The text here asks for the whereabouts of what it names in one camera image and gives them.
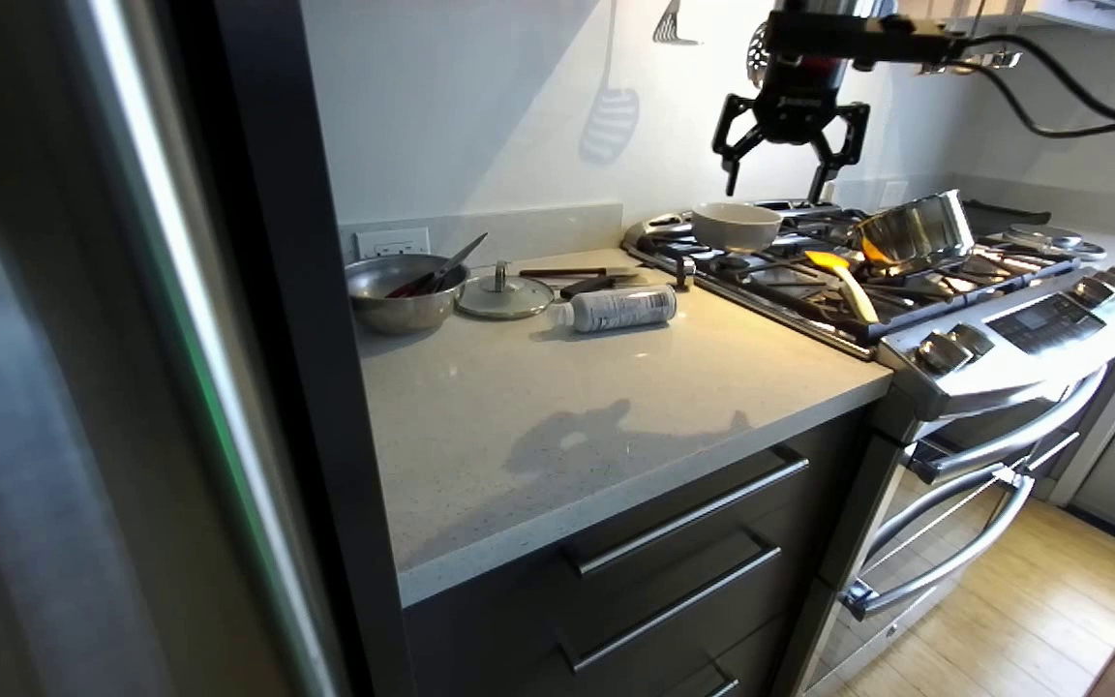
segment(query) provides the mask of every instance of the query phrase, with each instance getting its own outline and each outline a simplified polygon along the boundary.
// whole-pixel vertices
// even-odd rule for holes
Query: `oven door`
[[[892,506],[867,539],[867,554],[839,587],[822,650],[812,660],[808,693],[839,693],[875,653],[907,634],[936,599],[953,592],[953,577],[990,549],[1017,520],[1035,493],[1035,467],[1070,448],[1075,432],[1045,441],[1038,453],[994,462],[977,472],[927,484],[911,467],[893,467]]]
[[[1073,381],[1056,397],[1035,397],[1008,412],[989,412],[973,418],[955,418],[915,445],[907,467],[920,480],[947,480],[968,467],[994,463],[1002,456],[1017,456],[1053,432],[1070,428],[1070,421],[1093,404],[1106,369]]]
[[[998,542],[1035,493],[1035,472],[1082,432],[1075,416],[1102,373],[1075,381],[1056,404],[1024,404],[947,421],[920,438],[893,480],[892,510],[871,532],[844,607],[858,619],[907,604],[955,577]]]

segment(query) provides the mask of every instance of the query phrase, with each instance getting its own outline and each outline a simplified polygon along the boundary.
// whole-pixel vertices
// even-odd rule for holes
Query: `gas stove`
[[[698,234],[636,223],[622,236],[622,252],[858,359],[875,359],[883,336],[968,306],[1035,285],[1066,292],[1082,266],[1102,257],[1095,244],[1066,244],[1060,236],[1031,230],[985,234],[955,259],[897,270],[865,259],[858,221],[865,213],[853,209],[822,209],[787,223],[762,249],[703,244]],[[871,320],[858,315],[844,275],[817,266],[808,252],[831,252],[847,262],[875,306]]]

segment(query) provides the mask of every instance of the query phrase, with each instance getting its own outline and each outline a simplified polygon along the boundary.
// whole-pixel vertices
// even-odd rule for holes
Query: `kitchen counter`
[[[858,412],[892,381],[703,292],[670,329],[569,336],[543,315],[355,336],[402,604]]]

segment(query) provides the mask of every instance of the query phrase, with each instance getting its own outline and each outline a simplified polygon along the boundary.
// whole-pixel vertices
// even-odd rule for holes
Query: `pan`
[[[955,191],[940,191],[858,221],[858,249],[871,262],[940,270],[977,249]]]

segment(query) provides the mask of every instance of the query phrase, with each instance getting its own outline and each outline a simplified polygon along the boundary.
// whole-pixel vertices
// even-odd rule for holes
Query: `cabinet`
[[[418,693],[767,693],[865,441],[838,418],[412,607]]]
[[[973,27],[980,0],[902,0],[902,12],[947,19],[953,27]],[[990,27],[990,30],[1013,30],[1013,27],[1115,30],[1115,0],[985,0],[980,27]]]

